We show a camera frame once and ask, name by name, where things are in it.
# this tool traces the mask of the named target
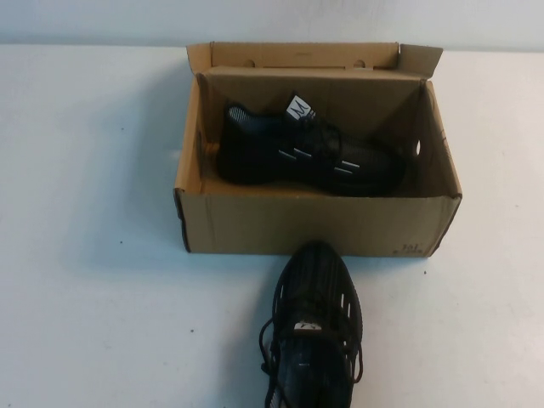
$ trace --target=shoelace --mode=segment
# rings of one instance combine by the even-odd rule
[[[312,146],[313,154],[331,164],[338,162],[342,156],[342,134],[340,130],[318,117],[302,117],[299,123],[306,131],[301,133],[297,143],[303,149]],[[337,148],[332,147],[331,141],[336,142]]]
[[[264,323],[264,326],[263,326],[263,328],[261,329],[261,332],[258,335],[259,347],[261,349],[261,354],[263,355],[263,360],[264,360],[264,363],[261,365],[261,369],[269,377],[272,378],[275,388],[278,388],[280,390],[281,401],[285,402],[285,405],[287,406],[287,408],[294,408],[289,403],[289,401],[287,401],[286,394],[285,394],[285,392],[283,390],[283,387],[278,382],[278,378],[277,378],[277,376],[278,376],[278,367],[279,367],[280,361],[281,361],[281,352],[280,352],[281,349],[280,349],[279,344],[278,344],[279,339],[278,339],[278,336],[277,336],[276,333],[273,334],[272,342],[270,344],[270,351],[271,351],[271,354],[272,354],[271,357],[269,357],[267,355],[266,348],[264,347],[264,333],[266,332],[266,329],[268,329],[268,327],[272,323],[276,323],[276,317],[277,317],[277,313],[276,313],[277,308],[276,308],[276,306],[277,306],[277,302],[278,302],[278,299],[277,299],[277,296],[275,294],[273,302],[272,302],[272,310],[273,310],[272,311],[272,317],[266,323]],[[351,333],[350,333],[351,336],[353,338],[355,338],[355,339],[358,339],[357,331],[356,331],[354,325],[349,324],[348,327],[349,327],[349,330],[351,331]],[[361,380],[361,378],[363,377],[363,348],[362,348],[361,343],[358,340],[357,340],[357,355],[358,355],[358,360],[359,360],[359,373],[358,373],[358,375],[356,377],[355,376],[355,364],[351,365],[351,372],[350,372],[351,381],[353,382],[353,384],[358,383]]]

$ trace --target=shoe logo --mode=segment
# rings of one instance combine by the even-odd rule
[[[287,107],[287,113],[297,120],[301,117],[314,115],[314,111],[312,110],[311,106],[304,102],[297,95],[295,95],[295,97],[292,99],[291,103]]]
[[[309,323],[307,321],[299,321],[295,325],[295,330],[321,330],[321,326],[317,323]]]

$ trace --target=white wall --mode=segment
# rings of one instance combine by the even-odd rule
[[[542,0],[0,0],[2,43],[400,41],[544,49]]]

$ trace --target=cardboard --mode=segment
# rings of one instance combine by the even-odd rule
[[[174,200],[190,252],[292,254],[322,239],[341,254],[428,257],[462,200],[432,83],[442,53],[397,43],[229,43],[187,48],[194,79]],[[387,197],[332,196],[300,184],[240,186],[215,172],[223,108],[285,109],[297,91],[356,137],[409,157]]]

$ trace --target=black shoe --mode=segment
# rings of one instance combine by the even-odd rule
[[[263,337],[274,325],[269,351]],[[363,320],[342,259],[323,242],[297,251],[275,288],[272,319],[261,330],[265,408],[348,408],[363,373]]]
[[[217,166],[235,184],[298,181],[341,196],[387,194],[405,173],[393,149],[340,133],[298,96],[275,116],[227,105]]]

